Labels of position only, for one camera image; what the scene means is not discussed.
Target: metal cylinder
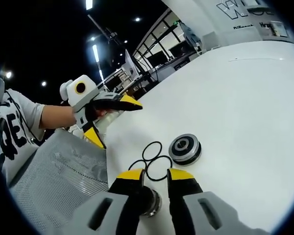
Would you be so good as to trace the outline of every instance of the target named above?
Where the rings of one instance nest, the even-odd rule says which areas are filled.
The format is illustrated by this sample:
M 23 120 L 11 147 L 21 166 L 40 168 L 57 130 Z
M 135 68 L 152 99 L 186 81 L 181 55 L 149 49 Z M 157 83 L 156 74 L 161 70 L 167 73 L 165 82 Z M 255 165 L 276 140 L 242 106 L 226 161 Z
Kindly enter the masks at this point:
M 169 155 L 179 165 L 191 165 L 200 158 L 201 144 L 192 134 L 175 138 L 169 147 Z
M 145 209 L 142 216 L 153 217 L 156 215 L 162 206 L 161 196 L 153 189 L 144 186 L 144 194 L 148 198 L 145 200 Z

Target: person's arm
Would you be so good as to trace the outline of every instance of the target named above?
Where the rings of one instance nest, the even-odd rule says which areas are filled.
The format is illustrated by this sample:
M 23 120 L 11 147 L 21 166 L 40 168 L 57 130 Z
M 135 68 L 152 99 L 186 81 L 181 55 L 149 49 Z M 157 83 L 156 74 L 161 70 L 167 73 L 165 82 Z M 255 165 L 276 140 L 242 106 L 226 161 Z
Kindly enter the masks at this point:
M 76 119 L 70 106 L 45 105 L 41 114 L 39 128 L 57 129 L 73 126 Z

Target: black o-ring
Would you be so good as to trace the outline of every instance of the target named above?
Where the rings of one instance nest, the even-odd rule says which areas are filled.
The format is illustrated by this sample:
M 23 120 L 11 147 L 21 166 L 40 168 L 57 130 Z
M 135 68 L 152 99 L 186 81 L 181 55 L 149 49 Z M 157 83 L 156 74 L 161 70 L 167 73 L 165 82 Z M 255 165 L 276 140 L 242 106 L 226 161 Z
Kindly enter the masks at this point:
M 147 170 L 147 162 L 145 160 L 142 160 L 142 159 L 139 159 L 135 162 L 132 163 L 132 165 L 129 166 L 128 170 L 131 170 L 131 168 L 136 164 L 136 163 L 139 163 L 139 162 L 143 162 L 145 163 L 145 169 Z
M 160 179 L 153 179 L 153 178 L 151 178 L 151 177 L 149 176 L 149 173 L 148 173 L 148 168 L 149 168 L 149 166 L 150 166 L 153 162 L 155 162 L 157 159 L 159 159 L 159 158 L 167 158 L 167 159 L 170 161 L 170 168 L 173 167 L 172 159 L 171 159 L 169 156 L 162 155 L 162 156 L 157 156 L 156 158 L 153 158 L 153 159 L 150 161 L 150 163 L 148 163 L 148 165 L 147 165 L 147 167 L 146 167 L 146 176 L 147 176 L 151 181 L 158 182 L 158 181 L 162 181 L 162 180 L 166 179 L 166 177 L 167 177 L 167 175 L 166 175 L 166 176 L 164 176 L 164 177 L 162 177 L 162 178 L 160 178 Z
M 154 144 L 154 143 L 158 143 L 158 144 L 160 145 L 159 153 L 158 153 L 155 157 L 153 157 L 152 159 L 145 159 L 144 154 L 145 154 L 146 149 L 148 149 L 148 147 L 151 146 L 151 145 Z M 159 157 L 161 151 L 162 151 L 162 144 L 161 144 L 161 142 L 159 142 L 159 141 L 151 142 L 150 144 L 148 144 L 148 145 L 144 148 L 143 153 L 142 153 L 142 158 L 143 158 L 143 160 L 146 161 L 146 162 L 153 161 L 153 160 L 155 160 L 157 157 Z

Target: gray mesh chair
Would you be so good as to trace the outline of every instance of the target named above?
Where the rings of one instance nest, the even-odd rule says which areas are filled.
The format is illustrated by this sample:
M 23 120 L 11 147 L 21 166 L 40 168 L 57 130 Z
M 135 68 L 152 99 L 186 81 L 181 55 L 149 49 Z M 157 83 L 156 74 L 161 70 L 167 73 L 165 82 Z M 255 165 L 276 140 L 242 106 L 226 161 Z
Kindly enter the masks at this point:
M 78 206 L 107 190 L 105 151 L 62 129 L 42 144 L 10 185 L 24 215 L 44 234 L 58 231 Z

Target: metal pulley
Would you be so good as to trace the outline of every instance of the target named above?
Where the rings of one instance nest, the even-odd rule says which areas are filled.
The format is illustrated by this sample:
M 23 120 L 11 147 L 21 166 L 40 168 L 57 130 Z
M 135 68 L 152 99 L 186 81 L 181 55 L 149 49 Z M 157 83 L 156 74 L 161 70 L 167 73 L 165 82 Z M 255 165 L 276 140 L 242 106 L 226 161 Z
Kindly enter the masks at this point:
M 169 155 L 179 165 L 191 165 L 200 158 L 201 144 L 192 134 L 181 135 L 170 144 Z

